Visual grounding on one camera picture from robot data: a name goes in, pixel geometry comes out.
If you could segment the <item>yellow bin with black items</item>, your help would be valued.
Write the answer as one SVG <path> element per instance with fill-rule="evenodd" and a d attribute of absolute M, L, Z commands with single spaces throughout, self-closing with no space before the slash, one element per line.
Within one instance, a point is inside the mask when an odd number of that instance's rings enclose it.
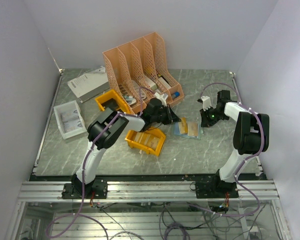
<path fill-rule="evenodd" d="M 96 97 L 94 99 L 99 107 L 100 111 L 104 111 L 106 108 L 111 108 L 116 111 L 125 112 L 130 114 L 131 110 L 126 101 L 115 90 L 111 89 L 106 93 Z"/>

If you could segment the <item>gold striped credit card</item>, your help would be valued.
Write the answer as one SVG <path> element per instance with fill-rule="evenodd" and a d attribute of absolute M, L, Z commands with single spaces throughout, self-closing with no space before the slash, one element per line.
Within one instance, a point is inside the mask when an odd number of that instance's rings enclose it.
<path fill-rule="evenodd" d="M 194 121 L 190 121 L 187 123 L 188 132 L 187 135 L 189 137 L 197 138 L 199 136 L 199 127 L 198 123 Z"/>

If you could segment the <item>white stapler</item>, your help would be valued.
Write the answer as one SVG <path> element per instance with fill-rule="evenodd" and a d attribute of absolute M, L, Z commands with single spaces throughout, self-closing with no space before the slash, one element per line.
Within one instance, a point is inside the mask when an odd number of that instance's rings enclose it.
<path fill-rule="evenodd" d="M 129 106 L 133 106 L 137 103 L 137 100 L 131 95 L 125 95 L 124 100 L 127 102 Z"/>

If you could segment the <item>white bin with cards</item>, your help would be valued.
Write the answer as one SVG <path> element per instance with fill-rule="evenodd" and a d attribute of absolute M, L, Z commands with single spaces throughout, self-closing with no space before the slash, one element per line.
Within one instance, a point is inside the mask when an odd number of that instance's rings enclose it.
<path fill-rule="evenodd" d="M 53 107 L 60 134 L 64 140 L 87 132 L 81 109 L 76 100 Z"/>

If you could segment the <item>aluminium frame rail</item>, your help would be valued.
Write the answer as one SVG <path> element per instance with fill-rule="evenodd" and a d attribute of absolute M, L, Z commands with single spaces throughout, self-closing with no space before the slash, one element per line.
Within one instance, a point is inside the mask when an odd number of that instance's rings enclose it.
<path fill-rule="evenodd" d="M 22 202 L 70 202 L 63 199 L 65 182 L 28 181 L 21 186 L 18 200 Z M 237 187 L 234 201 L 252 201 L 254 196 L 261 201 L 280 198 L 272 180 L 243 180 Z M 118 202 L 192 202 L 203 201 L 189 181 L 109 181 L 106 190 L 96 194 L 93 200 L 105 203 Z"/>

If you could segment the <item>blue capped bottle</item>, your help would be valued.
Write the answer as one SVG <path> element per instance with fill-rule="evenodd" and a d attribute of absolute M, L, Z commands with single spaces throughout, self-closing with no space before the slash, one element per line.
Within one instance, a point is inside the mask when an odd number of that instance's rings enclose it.
<path fill-rule="evenodd" d="M 178 91 L 171 94 L 172 99 L 178 98 L 180 96 L 180 93 Z"/>

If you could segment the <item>peach plastic file organizer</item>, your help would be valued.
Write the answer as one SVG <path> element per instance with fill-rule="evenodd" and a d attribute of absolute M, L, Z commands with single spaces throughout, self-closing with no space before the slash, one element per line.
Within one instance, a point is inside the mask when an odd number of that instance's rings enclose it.
<path fill-rule="evenodd" d="M 151 80 L 160 94 L 167 94 L 166 102 L 174 107 L 184 100 L 180 83 L 169 73 L 164 39 L 156 32 L 142 36 L 102 53 L 109 86 L 122 98 L 133 96 L 137 103 L 129 106 L 132 114 L 146 107 L 154 96 L 147 80 Z M 172 94 L 180 96 L 172 99 Z"/>

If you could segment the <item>yellow bin with cards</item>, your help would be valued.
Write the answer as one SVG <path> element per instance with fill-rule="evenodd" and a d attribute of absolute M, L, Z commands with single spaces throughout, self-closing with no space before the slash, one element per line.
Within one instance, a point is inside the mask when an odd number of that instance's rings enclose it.
<path fill-rule="evenodd" d="M 146 154 L 159 156 L 166 140 L 166 135 L 158 128 L 145 132 L 129 130 L 125 141 L 130 148 L 139 149 Z"/>

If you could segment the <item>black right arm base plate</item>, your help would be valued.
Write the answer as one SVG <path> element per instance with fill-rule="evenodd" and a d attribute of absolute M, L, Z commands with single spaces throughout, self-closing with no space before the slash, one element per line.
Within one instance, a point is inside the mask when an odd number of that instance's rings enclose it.
<path fill-rule="evenodd" d="M 190 189 L 195 192 L 197 199 L 236 199 L 239 197 L 236 183 L 194 182 Z"/>

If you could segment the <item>gold patterned credit card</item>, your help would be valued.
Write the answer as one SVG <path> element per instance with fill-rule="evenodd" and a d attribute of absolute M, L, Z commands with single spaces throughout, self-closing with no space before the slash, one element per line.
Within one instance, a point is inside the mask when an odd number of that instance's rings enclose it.
<path fill-rule="evenodd" d="M 188 124 L 187 124 L 187 120 L 185 117 L 181 118 L 182 122 L 178 123 L 178 128 L 179 128 L 179 133 L 184 135 L 184 134 L 188 134 Z"/>

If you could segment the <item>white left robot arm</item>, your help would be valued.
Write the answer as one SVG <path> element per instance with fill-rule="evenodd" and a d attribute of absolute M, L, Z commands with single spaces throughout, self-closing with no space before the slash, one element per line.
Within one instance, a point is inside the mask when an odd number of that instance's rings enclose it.
<path fill-rule="evenodd" d="M 106 108 L 87 129 L 88 144 L 85 157 L 80 168 L 71 177 L 74 193 L 81 199 L 91 195 L 96 171 L 103 155 L 115 144 L 125 129 L 142 133 L 153 123 L 171 125 L 180 121 L 181 118 L 173 112 L 170 105 L 163 104 L 158 98 L 152 98 L 145 109 L 137 114 Z"/>

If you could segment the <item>white paper booklet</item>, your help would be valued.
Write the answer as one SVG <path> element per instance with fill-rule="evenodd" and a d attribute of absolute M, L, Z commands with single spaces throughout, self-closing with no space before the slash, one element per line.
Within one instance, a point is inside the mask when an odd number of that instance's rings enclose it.
<path fill-rule="evenodd" d="M 101 66 L 67 82 L 68 87 L 84 103 L 110 88 L 106 68 Z"/>

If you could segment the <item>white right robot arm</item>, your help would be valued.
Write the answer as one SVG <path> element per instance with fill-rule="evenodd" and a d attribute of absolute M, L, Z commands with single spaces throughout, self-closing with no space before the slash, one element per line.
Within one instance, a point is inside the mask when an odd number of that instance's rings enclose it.
<path fill-rule="evenodd" d="M 212 127 L 220 120 L 232 119 L 236 122 L 232 140 L 233 151 L 207 186 L 208 192 L 216 198 L 221 198 L 235 190 L 236 180 L 249 161 L 268 149 L 270 116 L 244 108 L 241 103 L 231 99 L 229 90 L 217 93 L 216 107 L 212 107 L 208 96 L 201 96 L 197 101 L 202 104 L 202 128 Z"/>

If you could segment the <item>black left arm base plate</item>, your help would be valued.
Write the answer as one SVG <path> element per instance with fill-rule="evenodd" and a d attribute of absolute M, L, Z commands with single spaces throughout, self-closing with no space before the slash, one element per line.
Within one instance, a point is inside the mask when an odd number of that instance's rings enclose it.
<path fill-rule="evenodd" d="M 63 186 L 61 198 L 64 200 L 81 199 L 84 195 L 85 199 L 106 199 L 108 194 L 108 184 L 103 181 L 95 181 L 92 184 L 84 186 L 82 184 L 74 185 L 66 183 Z"/>

